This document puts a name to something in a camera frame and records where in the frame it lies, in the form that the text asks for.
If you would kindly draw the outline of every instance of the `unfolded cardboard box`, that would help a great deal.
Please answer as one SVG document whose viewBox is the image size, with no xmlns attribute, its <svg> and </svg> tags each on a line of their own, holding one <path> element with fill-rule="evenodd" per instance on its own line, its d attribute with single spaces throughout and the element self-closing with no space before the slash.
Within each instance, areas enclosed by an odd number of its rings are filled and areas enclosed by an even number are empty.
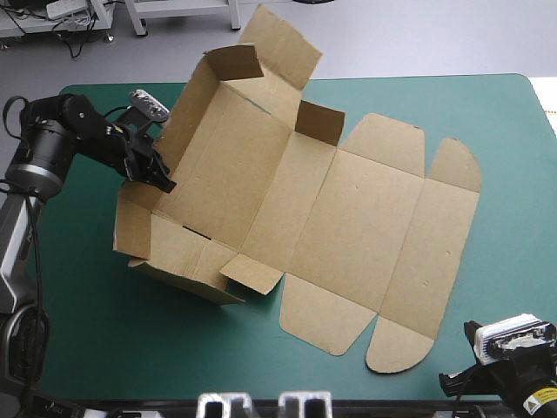
<svg viewBox="0 0 557 418">
<path fill-rule="evenodd" d="M 339 145 L 344 114 L 301 99 L 319 57 L 263 7 L 207 52 L 158 142 L 177 186 L 125 184 L 114 245 L 218 304 L 242 302 L 228 278 L 267 294 L 286 273 L 286 332 L 339 355 L 379 315 L 366 362 L 397 372 L 436 338 L 480 169 L 446 139 L 426 177 L 424 132 L 377 114 Z"/>
</svg>

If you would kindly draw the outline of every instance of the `green mat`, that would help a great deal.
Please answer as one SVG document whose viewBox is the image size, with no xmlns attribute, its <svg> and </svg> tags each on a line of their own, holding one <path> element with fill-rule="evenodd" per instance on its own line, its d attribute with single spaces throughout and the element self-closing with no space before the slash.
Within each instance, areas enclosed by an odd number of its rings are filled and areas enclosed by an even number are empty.
<svg viewBox="0 0 557 418">
<path fill-rule="evenodd" d="M 141 87 L 172 106 L 182 84 L 76 85 L 99 111 Z M 370 372 L 372 328 L 333 357 L 279 327 L 282 285 L 264 297 L 232 285 L 241 306 L 215 307 L 134 273 L 114 253 L 122 179 L 78 157 L 44 211 L 41 245 L 52 333 L 42 389 L 70 398 L 196 398 L 329 389 L 340 399 L 442 398 L 438 372 L 472 364 L 462 322 L 523 312 L 557 321 L 557 140 L 522 76 L 314 80 L 305 98 L 343 110 L 345 135 L 368 112 L 426 131 L 426 165 L 444 137 L 480 162 L 483 188 L 439 338 L 417 367 Z"/>
</svg>

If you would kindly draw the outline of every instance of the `gray floor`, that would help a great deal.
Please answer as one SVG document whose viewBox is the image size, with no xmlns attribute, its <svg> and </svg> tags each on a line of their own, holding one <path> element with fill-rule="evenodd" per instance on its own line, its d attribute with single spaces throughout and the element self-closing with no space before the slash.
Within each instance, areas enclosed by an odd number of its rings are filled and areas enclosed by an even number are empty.
<svg viewBox="0 0 557 418">
<path fill-rule="evenodd" d="M 557 75 L 554 0 L 267 1 L 324 52 L 315 78 Z M 243 23 L 255 7 L 240 6 Z M 208 16 L 151 20 L 149 36 L 139 38 L 120 4 L 112 33 L 116 43 L 87 44 L 75 61 L 50 34 L 13 43 L 0 52 L 0 103 L 14 94 L 56 94 L 68 84 L 185 81 L 203 51 L 239 37 L 227 16 Z M 0 172 L 16 145 L 0 133 Z"/>
</svg>

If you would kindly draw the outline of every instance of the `yellow sticker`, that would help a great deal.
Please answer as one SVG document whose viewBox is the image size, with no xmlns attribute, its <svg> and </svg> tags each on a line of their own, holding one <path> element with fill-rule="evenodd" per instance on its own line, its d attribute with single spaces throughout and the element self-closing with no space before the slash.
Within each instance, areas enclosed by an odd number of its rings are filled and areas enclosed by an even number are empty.
<svg viewBox="0 0 557 418">
<path fill-rule="evenodd" d="M 534 415 L 538 409 L 551 401 L 557 401 L 557 388 L 540 389 L 528 396 L 522 405 L 530 415 Z"/>
<path fill-rule="evenodd" d="M 534 398 L 541 404 L 557 400 L 557 388 L 543 388 L 532 394 Z"/>
</svg>

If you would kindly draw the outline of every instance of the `power strip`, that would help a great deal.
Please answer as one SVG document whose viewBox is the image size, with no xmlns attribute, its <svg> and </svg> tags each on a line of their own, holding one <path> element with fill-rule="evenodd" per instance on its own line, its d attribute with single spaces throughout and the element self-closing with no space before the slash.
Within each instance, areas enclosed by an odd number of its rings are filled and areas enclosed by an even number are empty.
<svg viewBox="0 0 557 418">
<path fill-rule="evenodd" d="M 50 20 L 56 20 L 86 9 L 87 0 L 57 0 L 46 5 L 46 16 Z"/>
</svg>

